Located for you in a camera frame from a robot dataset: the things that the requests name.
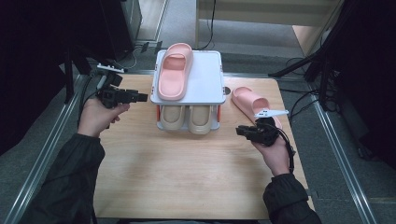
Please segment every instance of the pink slipper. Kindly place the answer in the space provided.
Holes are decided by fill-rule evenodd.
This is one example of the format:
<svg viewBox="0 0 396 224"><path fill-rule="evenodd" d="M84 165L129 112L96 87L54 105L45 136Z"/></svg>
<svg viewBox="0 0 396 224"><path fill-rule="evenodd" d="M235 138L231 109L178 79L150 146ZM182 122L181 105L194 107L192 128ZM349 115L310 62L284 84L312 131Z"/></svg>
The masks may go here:
<svg viewBox="0 0 396 224"><path fill-rule="evenodd" d="M264 108L270 109L270 103L267 99L263 98L259 94L255 93L248 87L239 87L232 92L233 103L238 106L242 112L253 122L257 118L254 117L255 114L259 113ZM282 128L277 117L273 117L277 128Z"/></svg>
<svg viewBox="0 0 396 224"><path fill-rule="evenodd" d="M176 101L184 97L192 58L190 45L184 43L174 44L165 52L158 81L161 99Z"/></svg>

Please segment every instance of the wooden table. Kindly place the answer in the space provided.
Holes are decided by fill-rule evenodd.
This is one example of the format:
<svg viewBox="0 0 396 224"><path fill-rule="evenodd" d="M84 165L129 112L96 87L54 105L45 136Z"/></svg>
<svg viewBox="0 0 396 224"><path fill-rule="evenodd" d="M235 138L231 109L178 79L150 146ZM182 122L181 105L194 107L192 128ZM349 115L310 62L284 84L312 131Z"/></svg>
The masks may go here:
<svg viewBox="0 0 396 224"><path fill-rule="evenodd" d="M125 75L121 88L150 93L153 76ZM266 97L272 109L284 109L270 78L225 77L231 90L246 86ZM271 171L238 125L252 122L233 104L221 106L218 130L207 135L160 131L156 105L131 104L101 134L106 157L99 169L94 208L98 217L172 219L268 219L262 200ZM286 116L283 130L295 147ZM297 179L307 188L298 153Z"/></svg>

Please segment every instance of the black device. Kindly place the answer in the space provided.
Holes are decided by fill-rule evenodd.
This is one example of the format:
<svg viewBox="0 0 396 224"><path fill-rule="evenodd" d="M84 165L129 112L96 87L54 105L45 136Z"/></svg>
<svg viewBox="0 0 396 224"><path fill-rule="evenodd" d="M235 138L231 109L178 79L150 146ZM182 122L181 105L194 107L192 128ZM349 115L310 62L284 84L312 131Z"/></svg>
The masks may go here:
<svg viewBox="0 0 396 224"><path fill-rule="evenodd" d="M239 125L236 128L236 134L245 136L247 140L261 143L267 147L274 144L276 139L281 136L286 142L286 149L289 154L289 170L292 174L294 171L294 154L295 151L290 144L286 134L275 125L275 120L270 118L259 118L255 120L255 126Z"/></svg>
<svg viewBox="0 0 396 224"><path fill-rule="evenodd" d="M114 72L107 73L103 86L96 93L96 96L106 108L113 108L117 104L146 102L148 100L149 96L145 93L139 93L136 90L119 89L118 86L121 82L121 76Z"/></svg>

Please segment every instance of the aluminum rail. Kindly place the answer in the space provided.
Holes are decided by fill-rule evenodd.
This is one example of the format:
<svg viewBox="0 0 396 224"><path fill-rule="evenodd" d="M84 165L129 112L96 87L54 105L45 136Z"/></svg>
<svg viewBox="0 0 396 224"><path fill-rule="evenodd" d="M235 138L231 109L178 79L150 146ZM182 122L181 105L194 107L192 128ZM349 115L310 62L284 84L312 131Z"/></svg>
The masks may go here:
<svg viewBox="0 0 396 224"><path fill-rule="evenodd" d="M307 83L309 90L314 90L316 88L315 84ZM311 95L312 101L316 101L318 97L316 95ZM332 146L332 151L335 158L337 159L338 165L340 166L341 172L346 181L347 187L351 193L352 199L356 204L359 214L361 215L362 223L364 224L375 224L378 223L375 218L375 214L368 203L367 197L361 187L359 179L356 177L353 171L344 148L332 126L331 119L328 114L323 111L320 104L315 102L315 109L318 112L318 117L323 125L323 129L329 138L330 144Z"/></svg>
<svg viewBox="0 0 396 224"><path fill-rule="evenodd" d="M64 125L69 119L70 114L76 104L78 94L80 90L82 90L82 84L83 84L82 79L83 78L81 77L81 75L77 76L75 81L76 92L73 95L73 97L70 99L69 104L63 106L60 115L56 119L55 124L51 132L49 133L49 137L47 138L46 143L41 148L41 151L37 159L35 160L35 164L33 165L32 170L27 176L15 203L12 205L6 217L5 224L18 223L24 211L26 210L26 207L35 192L35 188L37 187L47 167L47 164L51 158L51 155L55 149L59 137L64 130Z"/></svg>

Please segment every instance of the black jacket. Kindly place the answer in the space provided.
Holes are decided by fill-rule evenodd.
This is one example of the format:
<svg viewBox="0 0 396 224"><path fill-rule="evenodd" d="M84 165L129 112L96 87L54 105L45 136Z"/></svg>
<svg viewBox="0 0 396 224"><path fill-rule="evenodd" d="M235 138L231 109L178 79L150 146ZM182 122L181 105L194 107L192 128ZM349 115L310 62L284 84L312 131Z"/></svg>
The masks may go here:
<svg viewBox="0 0 396 224"><path fill-rule="evenodd" d="M90 223L96 177L104 157L99 138L74 134L59 152L20 223ZM263 199L273 223L320 223L294 175L273 177Z"/></svg>

